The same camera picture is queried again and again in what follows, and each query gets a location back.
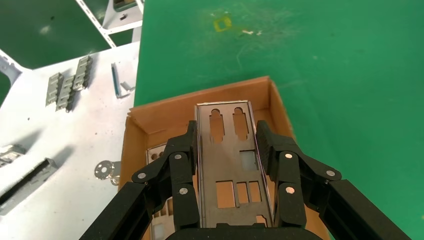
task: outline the rectangular cutout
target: rectangular cutout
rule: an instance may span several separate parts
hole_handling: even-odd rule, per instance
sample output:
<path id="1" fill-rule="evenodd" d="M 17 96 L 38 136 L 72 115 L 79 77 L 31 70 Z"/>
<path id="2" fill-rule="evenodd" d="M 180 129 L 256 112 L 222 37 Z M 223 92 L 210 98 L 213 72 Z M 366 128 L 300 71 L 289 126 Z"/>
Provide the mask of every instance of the rectangular cutout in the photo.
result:
<path id="1" fill-rule="evenodd" d="M 209 115 L 210 137 L 214 144 L 219 144 L 223 141 L 225 130 L 223 115 L 218 109 L 212 110 Z"/>
<path id="2" fill-rule="evenodd" d="M 238 202 L 240 204 L 249 203 L 248 185 L 246 182 L 237 182 Z"/>
<path id="3" fill-rule="evenodd" d="M 246 119 L 246 113 L 243 112 L 241 107 L 234 108 L 232 120 L 234 122 L 234 131 L 238 139 L 240 141 L 246 141 L 249 134 L 248 120 Z"/>
<path id="4" fill-rule="evenodd" d="M 258 203 L 262 201 L 261 191 L 259 190 L 259 183 L 257 181 L 249 182 L 250 196 L 252 203 Z"/>
<path id="5" fill-rule="evenodd" d="M 256 216 L 256 222 L 258 224 L 265 224 L 265 227 L 268 227 L 268 225 L 267 225 L 267 219 L 265 219 L 265 217 L 262 216 L 262 215 L 257 215 Z"/>
<path id="6" fill-rule="evenodd" d="M 232 181 L 217 181 L 216 182 L 216 200 L 218 201 L 219 209 L 236 207 Z"/>
<path id="7" fill-rule="evenodd" d="M 154 240 L 165 239 L 165 227 L 162 223 L 153 225 L 153 239 Z"/>
<path id="8" fill-rule="evenodd" d="M 168 205 L 168 216 L 174 215 L 174 205 L 172 198 L 168 199 L 167 205 Z"/>
<path id="9" fill-rule="evenodd" d="M 241 166 L 245 171 L 257 171 L 256 156 L 254 151 L 240 152 Z"/>
<path id="10" fill-rule="evenodd" d="M 160 210 L 160 215 L 161 216 L 167 215 L 167 205 L 164 205 L 163 208 Z"/>

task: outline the metal washer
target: metal washer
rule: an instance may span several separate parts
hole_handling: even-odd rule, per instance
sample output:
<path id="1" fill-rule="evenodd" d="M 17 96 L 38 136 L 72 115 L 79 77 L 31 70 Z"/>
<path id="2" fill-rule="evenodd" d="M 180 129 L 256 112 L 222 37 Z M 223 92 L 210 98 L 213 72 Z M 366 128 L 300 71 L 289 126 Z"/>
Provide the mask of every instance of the metal washer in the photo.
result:
<path id="1" fill-rule="evenodd" d="M 108 179 L 114 173 L 114 169 L 114 164 L 111 161 L 101 161 L 94 168 L 94 176 L 100 180 Z"/>

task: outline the small metal part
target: small metal part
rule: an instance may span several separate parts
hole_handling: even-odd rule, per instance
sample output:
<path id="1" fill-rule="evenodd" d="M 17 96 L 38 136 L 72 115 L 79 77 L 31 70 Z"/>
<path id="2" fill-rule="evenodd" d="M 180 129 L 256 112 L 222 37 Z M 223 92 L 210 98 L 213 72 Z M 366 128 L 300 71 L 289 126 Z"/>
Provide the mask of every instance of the small metal part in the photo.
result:
<path id="1" fill-rule="evenodd" d="M 144 172 L 142 172 L 142 173 L 140 173 L 137 177 L 138 177 L 139 179 L 144 179 L 144 178 L 146 177 L 146 174 L 145 174 Z"/>
<path id="2" fill-rule="evenodd" d="M 90 56 L 85 56 L 79 60 L 72 86 L 74 91 L 81 91 L 88 87 L 92 63 L 93 59 Z"/>
<path id="3" fill-rule="evenodd" d="M 118 186 L 119 180 L 120 180 L 119 176 L 113 176 L 110 178 L 110 182 L 112 183 L 113 186 Z"/>
<path id="4" fill-rule="evenodd" d="M 11 164 L 20 156 L 27 153 L 27 150 L 19 144 L 0 147 L 0 168 Z"/>
<path id="5" fill-rule="evenodd" d="M 59 83 L 62 83 L 64 76 L 58 72 L 55 75 L 48 78 L 47 94 L 45 97 L 45 106 L 55 103 L 58 99 L 58 87 Z"/>
<path id="6" fill-rule="evenodd" d="M 162 156 L 166 146 L 167 143 L 164 143 L 155 147 L 148 148 L 146 150 L 146 164 L 149 164 L 154 160 L 158 159 L 160 156 Z"/>
<path id="7" fill-rule="evenodd" d="M 330 177 L 334 177 L 334 176 L 336 175 L 336 173 L 335 173 L 335 172 L 333 172 L 333 171 L 331 171 L 331 170 L 326 171 L 326 173 L 327 173 L 327 175 L 328 175 L 328 176 L 330 176 Z"/>
<path id="8" fill-rule="evenodd" d="M 0 215 L 6 215 L 31 195 L 58 169 L 55 161 L 45 158 L 15 185 L 0 195 Z"/>
<path id="9" fill-rule="evenodd" d="M 136 89 L 135 86 L 130 86 L 126 81 L 121 82 L 120 85 L 123 87 L 123 89 L 125 89 L 125 91 L 127 92 L 132 92 L 134 91 L 134 89 Z"/>
<path id="10" fill-rule="evenodd" d="M 272 226 L 251 104 L 245 100 L 201 103 L 196 105 L 195 118 L 201 227 L 215 228 L 217 223 L 250 226 L 257 223 L 257 216 L 263 216 L 266 225 Z M 248 202 L 242 203 L 239 184 L 246 186 Z"/>
<path id="11" fill-rule="evenodd" d="M 94 176 L 99 180 L 110 179 L 113 185 L 119 184 L 121 175 L 121 162 L 104 160 L 94 168 Z"/>
<path id="12" fill-rule="evenodd" d="M 118 83 L 119 82 L 118 81 L 118 74 L 117 74 L 117 69 L 116 69 L 115 63 L 111 64 L 111 69 L 112 69 L 113 87 L 114 87 L 114 90 L 115 90 L 116 98 L 117 99 L 123 99 L 126 96 L 129 96 L 130 95 L 129 93 L 126 94 L 126 95 L 121 95 L 121 90 L 120 90 L 119 83 Z"/>
<path id="13" fill-rule="evenodd" d="M 61 109 L 66 109 L 66 112 L 72 110 L 75 92 L 72 89 L 75 76 L 70 76 L 63 80 L 62 87 L 59 92 L 56 103 L 56 112 Z"/>
<path id="14" fill-rule="evenodd" d="M 184 195 L 184 194 L 186 194 L 188 192 L 189 192 L 189 190 L 187 188 L 185 188 L 185 187 L 179 189 L 179 194 L 181 194 L 181 195 Z"/>
<path id="15" fill-rule="evenodd" d="M 122 14 L 122 16 L 119 18 L 119 20 L 124 20 L 124 19 L 126 19 L 128 17 L 128 14 Z"/>
<path id="16" fill-rule="evenodd" d="M 285 191 L 289 194 L 294 194 L 295 193 L 295 189 L 291 186 L 288 186 L 285 188 Z"/>

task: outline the metal bracket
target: metal bracket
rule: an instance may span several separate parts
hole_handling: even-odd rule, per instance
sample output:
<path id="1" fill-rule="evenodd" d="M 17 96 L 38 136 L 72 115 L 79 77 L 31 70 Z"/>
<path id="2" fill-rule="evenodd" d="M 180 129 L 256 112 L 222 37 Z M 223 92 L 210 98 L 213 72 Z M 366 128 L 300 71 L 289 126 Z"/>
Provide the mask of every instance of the metal bracket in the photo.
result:
<path id="1" fill-rule="evenodd" d="M 74 101 L 75 92 L 72 89 L 75 76 L 70 76 L 66 78 L 59 92 L 56 103 L 56 112 L 61 109 L 66 109 L 66 112 L 69 113 L 72 110 L 72 103 Z"/>
<path id="2" fill-rule="evenodd" d="M 121 89 L 119 87 L 117 67 L 116 67 L 115 63 L 112 63 L 110 65 L 110 67 L 112 69 L 113 89 L 115 90 L 115 96 L 116 96 L 116 98 L 117 99 L 123 99 L 123 98 L 129 96 L 130 95 L 129 93 L 127 93 L 125 95 L 122 95 L 122 93 L 121 93 Z"/>
<path id="3" fill-rule="evenodd" d="M 64 76 L 58 72 L 48 78 L 47 94 L 45 97 L 45 106 L 55 103 L 58 99 L 59 83 L 63 83 Z"/>
<path id="4" fill-rule="evenodd" d="M 250 103 L 202 103 L 196 106 L 195 111 L 202 227 L 215 228 L 218 223 L 253 225 L 259 222 L 272 226 L 268 187 L 257 151 Z M 213 117 L 214 111 L 220 118 Z M 242 136 L 245 139 L 236 133 L 236 112 L 240 113 L 241 123 L 246 124 L 247 129 Z M 212 122 L 215 126 L 222 125 L 222 139 L 213 137 Z"/>
<path id="5" fill-rule="evenodd" d="M 6 215 L 22 200 L 26 199 L 40 187 L 56 170 L 55 161 L 45 158 L 35 166 L 31 172 L 24 176 L 18 183 L 0 195 L 0 215 Z"/>
<path id="6" fill-rule="evenodd" d="M 123 89 L 125 89 L 125 91 L 127 92 L 132 92 L 136 89 L 135 86 L 130 86 L 126 81 L 121 82 L 120 85 L 123 87 Z"/>
<path id="7" fill-rule="evenodd" d="M 0 168 L 11 164 L 25 153 L 27 153 L 27 150 L 19 144 L 0 147 Z"/>
<path id="8" fill-rule="evenodd" d="M 92 63 L 93 59 L 90 56 L 85 56 L 79 60 L 72 86 L 74 91 L 81 91 L 88 87 Z"/>

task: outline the metal pin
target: metal pin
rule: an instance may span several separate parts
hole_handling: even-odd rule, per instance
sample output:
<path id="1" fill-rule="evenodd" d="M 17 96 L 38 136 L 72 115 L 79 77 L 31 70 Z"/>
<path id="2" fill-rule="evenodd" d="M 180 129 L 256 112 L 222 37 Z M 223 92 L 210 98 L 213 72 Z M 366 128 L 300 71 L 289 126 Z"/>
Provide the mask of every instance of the metal pin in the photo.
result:
<path id="1" fill-rule="evenodd" d="M 336 173 L 335 173 L 335 172 L 333 172 L 333 171 L 331 171 L 331 170 L 328 170 L 326 173 L 327 173 L 327 175 L 328 175 L 328 176 L 330 176 L 330 177 L 334 177 L 334 176 L 336 175 Z"/>
<path id="2" fill-rule="evenodd" d="M 187 188 L 185 188 L 185 187 L 179 189 L 179 194 L 181 194 L 181 195 L 184 195 L 184 194 L 186 194 L 188 192 L 189 192 L 189 190 Z"/>
<path id="3" fill-rule="evenodd" d="M 295 189 L 291 186 L 288 186 L 285 188 L 285 191 L 289 194 L 294 194 L 295 193 Z"/>
<path id="4" fill-rule="evenodd" d="M 139 179 L 144 179 L 146 177 L 146 174 L 144 172 L 140 173 L 139 175 L 137 175 L 137 177 Z"/>

